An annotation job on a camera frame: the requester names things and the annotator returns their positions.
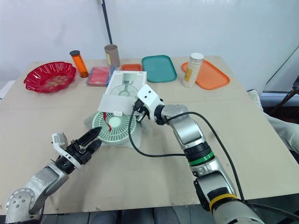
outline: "white lid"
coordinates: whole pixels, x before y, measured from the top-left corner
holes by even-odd
[[[202,59],[204,59],[204,55],[201,53],[192,53],[191,58],[193,58],[195,60],[202,60]]]

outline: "black pole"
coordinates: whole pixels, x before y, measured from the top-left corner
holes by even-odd
[[[107,16],[107,10],[106,10],[106,5],[105,5],[105,0],[102,0],[102,8],[103,8],[103,13],[104,13],[104,17],[105,17],[105,23],[106,23],[106,28],[107,28],[107,32],[108,32],[108,36],[109,36],[109,41],[110,44],[112,44],[112,38],[111,38],[111,33],[110,33],[110,28],[109,28],[109,22],[108,22],[108,16]]]

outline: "red decorative bowl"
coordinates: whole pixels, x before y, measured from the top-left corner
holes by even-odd
[[[57,92],[69,86],[76,75],[76,68],[66,62],[43,64],[28,73],[26,89],[35,92]]]

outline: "red plastic tray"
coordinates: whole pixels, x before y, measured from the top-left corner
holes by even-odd
[[[76,68],[66,62],[43,64],[28,73],[24,83],[27,90],[56,92],[69,86],[76,75]]]
[[[121,66],[122,71],[142,71],[140,64],[123,64]]]

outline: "mint green fan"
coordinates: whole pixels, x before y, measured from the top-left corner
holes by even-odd
[[[92,127],[102,127],[98,138],[109,145],[120,145],[129,138],[128,125],[130,115],[114,116],[113,113],[106,113],[106,121],[103,112],[97,112],[93,118]],[[136,118],[133,116],[131,123],[131,134],[136,128]]]

